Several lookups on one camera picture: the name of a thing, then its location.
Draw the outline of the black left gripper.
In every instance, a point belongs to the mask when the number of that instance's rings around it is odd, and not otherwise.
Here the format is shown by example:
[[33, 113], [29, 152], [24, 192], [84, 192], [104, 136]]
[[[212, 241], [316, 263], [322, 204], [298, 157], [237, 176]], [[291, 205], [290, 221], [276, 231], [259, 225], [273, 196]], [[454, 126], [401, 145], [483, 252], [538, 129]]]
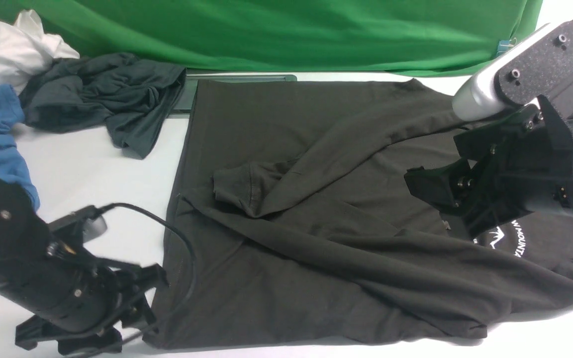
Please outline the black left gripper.
[[123, 329], [159, 333], [145, 294], [168, 284], [158, 264], [137, 270], [100, 268], [95, 275], [84, 272], [61, 303], [43, 311], [43, 319], [16, 326], [14, 344], [31, 351], [39, 342], [56, 341], [61, 355], [120, 353], [121, 333], [109, 327], [120, 321]]

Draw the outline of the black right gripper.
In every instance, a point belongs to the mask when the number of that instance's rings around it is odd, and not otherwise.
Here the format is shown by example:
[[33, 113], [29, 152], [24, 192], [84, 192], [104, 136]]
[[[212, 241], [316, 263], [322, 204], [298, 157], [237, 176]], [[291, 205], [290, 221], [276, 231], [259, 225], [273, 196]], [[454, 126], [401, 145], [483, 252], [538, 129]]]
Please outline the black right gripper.
[[530, 213], [573, 217], [573, 127], [552, 106], [524, 106], [453, 140], [462, 159], [404, 174], [412, 196], [453, 215], [453, 236]]

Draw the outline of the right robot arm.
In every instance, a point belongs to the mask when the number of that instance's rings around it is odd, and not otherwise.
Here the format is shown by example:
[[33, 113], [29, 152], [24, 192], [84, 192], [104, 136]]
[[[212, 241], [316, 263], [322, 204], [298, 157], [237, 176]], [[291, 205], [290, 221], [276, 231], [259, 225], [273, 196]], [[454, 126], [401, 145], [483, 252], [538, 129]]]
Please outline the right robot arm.
[[573, 217], [573, 74], [537, 100], [455, 136], [454, 163], [405, 173], [450, 236], [473, 239], [530, 213]]

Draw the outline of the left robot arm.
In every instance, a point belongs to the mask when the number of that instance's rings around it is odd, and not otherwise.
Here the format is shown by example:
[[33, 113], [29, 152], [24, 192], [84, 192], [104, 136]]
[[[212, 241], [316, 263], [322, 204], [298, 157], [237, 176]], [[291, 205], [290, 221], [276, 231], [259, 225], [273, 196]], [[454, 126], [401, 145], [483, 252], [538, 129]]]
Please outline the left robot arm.
[[105, 231], [104, 213], [87, 206], [46, 223], [18, 184], [0, 179], [0, 296], [32, 313], [15, 329], [16, 346], [31, 351], [55, 341], [59, 354], [118, 353], [116, 329], [157, 329], [146, 292], [166, 285], [160, 265], [99, 258], [84, 244]]

